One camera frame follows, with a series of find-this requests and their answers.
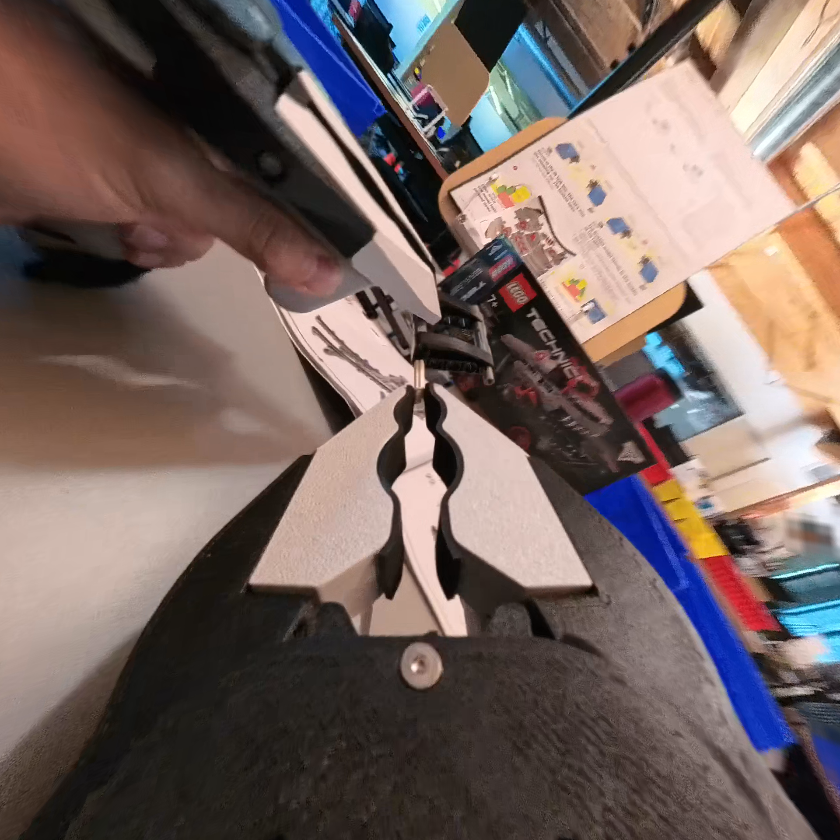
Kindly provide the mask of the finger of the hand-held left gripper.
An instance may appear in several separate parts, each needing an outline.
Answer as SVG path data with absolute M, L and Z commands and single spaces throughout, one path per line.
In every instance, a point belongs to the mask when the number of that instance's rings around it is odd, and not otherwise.
M 390 245 L 385 245 L 382 253 L 378 243 L 364 248 L 360 259 L 346 259 L 314 226 L 319 220 L 314 213 L 314 200 L 325 197 L 318 180 L 318 164 L 313 157 L 313 131 L 318 127 L 313 119 L 314 79 L 309 71 L 299 71 L 280 95 L 275 111 L 281 128 L 293 140 L 293 150 L 301 154 L 302 163 L 316 179 L 314 185 L 303 185 L 300 175 L 290 176 L 287 201 L 301 222 L 332 250 L 339 266 L 338 279 L 327 291 L 276 289 L 271 295 L 287 310 L 313 312 L 367 288 L 378 287 L 391 296 L 399 308 L 434 323 L 440 317 L 435 269 L 417 264 L 412 255 L 400 254 Z
M 382 171 L 366 154 L 318 79 L 313 81 L 313 157 L 325 197 L 314 200 L 314 226 L 346 259 L 385 245 L 429 270 L 434 258 Z

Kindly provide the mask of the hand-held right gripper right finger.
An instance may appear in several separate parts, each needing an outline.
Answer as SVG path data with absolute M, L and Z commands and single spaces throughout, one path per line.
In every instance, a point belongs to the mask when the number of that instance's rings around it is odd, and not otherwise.
M 424 389 L 433 439 L 424 468 L 437 518 L 424 599 L 444 636 L 482 634 L 499 610 L 521 608 L 533 636 L 559 636 L 544 602 L 594 589 L 540 463 L 440 385 Z

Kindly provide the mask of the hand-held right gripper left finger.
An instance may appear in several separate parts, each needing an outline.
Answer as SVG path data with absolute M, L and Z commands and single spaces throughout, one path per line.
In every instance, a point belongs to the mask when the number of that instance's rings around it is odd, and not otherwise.
M 405 385 L 333 435 L 311 456 L 249 577 L 259 595 L 341 606 L 363 635 L 417 633 L 417 591 L 394 601 L 406 546 L 394 484 L 406 469 L 417 391 Z

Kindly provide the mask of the black toy beam assembly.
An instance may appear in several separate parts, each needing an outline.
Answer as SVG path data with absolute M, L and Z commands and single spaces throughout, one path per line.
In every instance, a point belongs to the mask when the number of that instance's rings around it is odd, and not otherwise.
M 467 331 L 463 338 L 449 332 L 418 329 L 412 361 L 420 382 L 446 384 L 458 376 L 477 377 L 483 385 L 493 385 L 496 380 L 490 346 L 480 330 Z

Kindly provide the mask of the grey desk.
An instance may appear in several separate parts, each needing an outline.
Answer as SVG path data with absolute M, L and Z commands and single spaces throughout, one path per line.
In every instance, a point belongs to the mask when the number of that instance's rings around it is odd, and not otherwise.
M 330 434 L 230 248 L 126 287 L 2 266 L 2 810 L 78 755 L 199 549 Z

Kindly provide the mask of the person's left hand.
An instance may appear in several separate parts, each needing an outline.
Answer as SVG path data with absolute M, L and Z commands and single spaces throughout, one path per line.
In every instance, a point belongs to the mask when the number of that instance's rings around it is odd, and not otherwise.
M 217 240 L 271 291 L 325 297 L 340 263 L 101 67 L 45 2 L 2 2 L 3 226 L 115 226 L 122 257 L 176 268 Z

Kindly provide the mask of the brown cardboard sheet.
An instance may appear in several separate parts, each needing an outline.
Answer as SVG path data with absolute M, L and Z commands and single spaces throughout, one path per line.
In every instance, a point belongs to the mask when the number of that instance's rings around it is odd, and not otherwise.
M 419 70 L 447 119 L 463 127 L 489 87 L 490 72 L 451 17 L 429 28 L 414 52 L 397 69 L 405 83 Z

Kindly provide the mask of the black toy car box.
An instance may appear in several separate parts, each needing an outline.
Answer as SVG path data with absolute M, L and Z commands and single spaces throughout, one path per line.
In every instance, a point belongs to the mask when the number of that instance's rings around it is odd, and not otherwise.
M 456 373 L 455 386 L 527 455 L 583 495 L 654 466 L 644 437 L 508 238 L 492 239 L 440 289 L 477 305 L 492 357 L 492 384 Z

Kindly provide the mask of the yellow plastic bins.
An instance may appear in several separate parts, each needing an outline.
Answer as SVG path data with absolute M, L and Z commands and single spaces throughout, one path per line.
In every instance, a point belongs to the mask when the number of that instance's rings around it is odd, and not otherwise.
M 652 491 L 695 560 L 729 556 L 718 533 L 701 516 L 676 479 L 653 485 Z

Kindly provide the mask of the black monitor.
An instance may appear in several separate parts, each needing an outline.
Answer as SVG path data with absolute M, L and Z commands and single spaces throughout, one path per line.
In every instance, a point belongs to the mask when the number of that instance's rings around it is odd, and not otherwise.
M 464 1 L 455 17 L 455 26 L 481 64 L 492 70 L 528 10 L 523 1 Z

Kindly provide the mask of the maroon cylinder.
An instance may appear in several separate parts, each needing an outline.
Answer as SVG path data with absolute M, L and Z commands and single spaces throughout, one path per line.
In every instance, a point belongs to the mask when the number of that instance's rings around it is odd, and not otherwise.
M 641 424 L 672 407 L 683 396 L 678 382 L 662 369 L 639 376 L 618 388 L 613 395 L 635 424 Z

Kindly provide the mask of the red plastic bins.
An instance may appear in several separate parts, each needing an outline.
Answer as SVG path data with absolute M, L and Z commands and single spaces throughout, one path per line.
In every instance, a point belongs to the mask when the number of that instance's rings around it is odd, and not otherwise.
M 782 626 L 765 602 L 756 596 L 730 555 L 701 559 L 699 565 L 722 607 L 739 629 L 756 634 L 781 632 Z

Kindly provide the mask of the clipboard with instruction sheet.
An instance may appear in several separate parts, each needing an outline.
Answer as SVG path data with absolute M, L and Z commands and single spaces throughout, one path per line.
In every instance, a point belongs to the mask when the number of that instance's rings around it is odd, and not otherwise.
M 533 124 L 448 177 L 438 204 L 467 249 L 511 236 L 595 361 L 655 330 L 688 279 L 796 212 L 689 61 Z

